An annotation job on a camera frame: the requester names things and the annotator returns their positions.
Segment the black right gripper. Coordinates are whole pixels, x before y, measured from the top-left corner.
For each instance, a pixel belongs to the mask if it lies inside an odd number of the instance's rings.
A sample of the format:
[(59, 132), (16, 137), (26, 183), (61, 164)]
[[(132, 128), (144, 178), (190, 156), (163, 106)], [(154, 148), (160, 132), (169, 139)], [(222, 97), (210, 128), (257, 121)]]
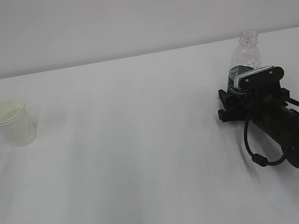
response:
[(262, 117), (263, 114), (277, 116), (288, 112), (286, 100), (289, 99), (290, 92), (286, 88), (281, 88), (278, 95), (268, 94), (255, 101), (248, 95), (235, 96), (222, 89), (218, 91), (218, 94), (224, 108), (218, 110), (217, 114), (222, 122), (244, 121), (252, 109), (253, 119)]

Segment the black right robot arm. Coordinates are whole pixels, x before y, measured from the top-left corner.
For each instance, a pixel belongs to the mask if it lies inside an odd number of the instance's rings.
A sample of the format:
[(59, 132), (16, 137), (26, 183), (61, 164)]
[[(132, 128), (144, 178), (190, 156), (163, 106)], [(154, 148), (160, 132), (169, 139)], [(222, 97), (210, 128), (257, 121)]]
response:
[[(296, 105), (289, 91), (280, 83), (250, 88), (246, 95), (237, 98), (220, 90), (219, 99), (223, 108), (218, 111), (222, 122), (242, 121), (244, 144), (251, 160), (261, 167), (277, 166), (285, 160), (299, 168), (299, 112), (288, 109), (287, 104)], [(251, 150), (248, 140), (249, 123), (253, 122), (281, 147), (282, 156), (274, 161)]]

